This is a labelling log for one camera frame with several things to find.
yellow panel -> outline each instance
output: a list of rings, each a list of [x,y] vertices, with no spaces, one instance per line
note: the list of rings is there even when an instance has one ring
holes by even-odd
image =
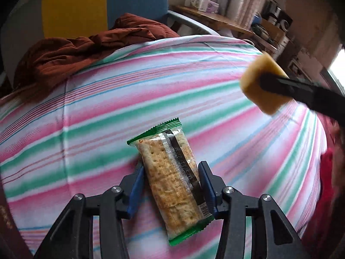
[[[108,29],[107,0],[42,0],[44,37],[88,37]]]

brown blanket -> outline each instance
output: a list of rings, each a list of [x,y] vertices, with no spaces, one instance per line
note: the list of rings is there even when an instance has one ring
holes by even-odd
[[[179,37],[168,26],[126,13],[109,31],[77,39],[47,38],[32,46],[19,62],[14,88],[38,83],[50,90],[70,75],[114,51],[133,44]]]

striped bedsheet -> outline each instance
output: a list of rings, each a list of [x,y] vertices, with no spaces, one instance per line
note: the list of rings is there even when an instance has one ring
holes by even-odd
[[[2,99],[1,178],[32,253],[74,194],[101,194],[132,172],[138,153],[128,139],[177,116],[197,162],[243,194],[271,194],[303,231],[320,192],[325,132],[302,104],[269,117],[242,94],[239,78],[259,54],[220,36],[164,39],[118,50],[44,99],[35,87]],[[123,222],[131,259],[214,258],[222,226],[169,246],[148,188]],[[98,227],[95,217],[95,258]],[[250,221],[246,234],[248,259]]]

window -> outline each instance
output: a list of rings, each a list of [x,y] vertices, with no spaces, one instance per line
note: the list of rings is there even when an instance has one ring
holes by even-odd
[[[345,51],[342,49],[334,59],[329,71],[338,79],[340,84],[345,87]]]

cracker package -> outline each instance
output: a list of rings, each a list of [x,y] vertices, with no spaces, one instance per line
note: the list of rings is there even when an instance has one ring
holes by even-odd
[[[153,197],[170,245],[203,230],[212,220],[200,186],[197,164],[178,118],[127,141],[143,158]]]

